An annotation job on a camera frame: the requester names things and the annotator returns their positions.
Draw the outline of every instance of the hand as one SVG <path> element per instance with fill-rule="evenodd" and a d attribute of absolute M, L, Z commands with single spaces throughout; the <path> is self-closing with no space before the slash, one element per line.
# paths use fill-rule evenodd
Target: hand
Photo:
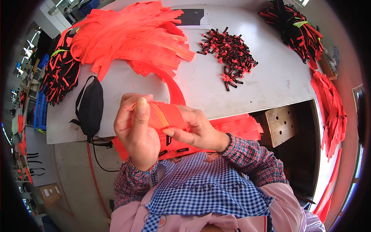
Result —
<path fill-rule="evenodd" d="M 125 147 L 133 165 L 147 171 L 156 163 L 160 152 L 160 139 L 157 131 L 148 126 L 153 95 L 137 93 L 124 94 L 114 123 L 117 137 Z M 130 107 L 137 103 L 134 110 Z"/>
<path fill-rule="evenodd" d="M 223 152 L 229 145 L 229 136 L 217 131 L 208 121 L 201 110 L 195 110 L 187 106 L 179 105 L 183 119 L 191 126 L 189 132 L 177 127 L 169 127 L 163 130 L 173 139 L 187 143 L 200 149 Z"/>

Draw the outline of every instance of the black bag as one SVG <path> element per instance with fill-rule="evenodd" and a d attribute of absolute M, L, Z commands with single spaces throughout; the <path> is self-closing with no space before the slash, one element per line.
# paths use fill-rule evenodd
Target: black bag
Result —
<path fill-rule="evenodd" d="M 86 87 L 84 93 L 85 86 L 92 77 L 94 80 Z M 101 127 L 102 114 L 103 88 L 96 76 L 90 76 L 76 100 L 76 116 L 79 121 L 72 119 L 70 123 L 73 122 L 76 125 L 79 125 L 84 135 L 88 137 L 88 142 L 92 143 L 91 139 L 98 133 Z"/>

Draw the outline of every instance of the sleeve cuff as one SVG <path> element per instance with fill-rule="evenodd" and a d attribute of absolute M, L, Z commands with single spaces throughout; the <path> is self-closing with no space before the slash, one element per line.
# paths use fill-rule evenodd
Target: sleeve cuff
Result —
<path fill-rule="evenodd" d="M 230 154 L 233 151 L 234 145 L 236 144 L 236 139 L 238 139 L 237 137 L 231 135 L 230 133 L 226 134 L 229 136 L 229 145 L 223 152 L 218 152 L 218 154 L 221 156 L 227 156 L 228 154 Z"/>
<path fill-rule="evenodd" d="M 134 174 L 135 176 L 150 176 L 151 173 L 157 169 L 158 159 L 157 159 L 156 163 L 154 163 L 154 164 L 152 165 L 152 167 L 150 167 L 147 171 L 141 171 L 141 170 L 138 170 L 138 169 L 133 165 L 133 163 L 131 162 L 131 157 L 130 157 L 130 156 L 128 157 L 127 162 L 128 162 L 128 169 L 129 169 L 129 172 L 131 172 L 131 173 Z"/>

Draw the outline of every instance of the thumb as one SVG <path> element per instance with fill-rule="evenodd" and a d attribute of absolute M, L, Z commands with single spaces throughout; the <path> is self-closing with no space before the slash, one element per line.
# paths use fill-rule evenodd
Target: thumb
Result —
<path fill-rule="evenodd" d="M 169 127 L 169 128 L 163 129 L 162 132 L 179 142 L 187 143 L 192 146 L 196 146 L 195 144 L 197 140 L 199 139 L 198 135 L 186 132 L 177 127 Z"/>
<path fill-rule="evenodd" d="M 138 139 L 147 134 L 148 120 L 150 119 L 150 106 L 144 97 L 140 97 L 133 113 L 131 135 Z"/>

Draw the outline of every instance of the orange zipper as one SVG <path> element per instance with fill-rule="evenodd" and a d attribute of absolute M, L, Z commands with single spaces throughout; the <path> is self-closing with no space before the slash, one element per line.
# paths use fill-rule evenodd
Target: orange zipper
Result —
<path fill-rule="evenodd" d="M 150 104 L 150 106 L 152 107 L 153 111 L 156 113 L 157 117 L 162 122 L 163 126 L 164 127 L 170 126 L 170 123 L 167 121 L 167 119 L 166 119 L 164 113 L 162 112 L 162 110 L 160 109 L 160 107 L 158 107 L 158 105 L 156 103 L 152 103 L 152 104 Z"/>

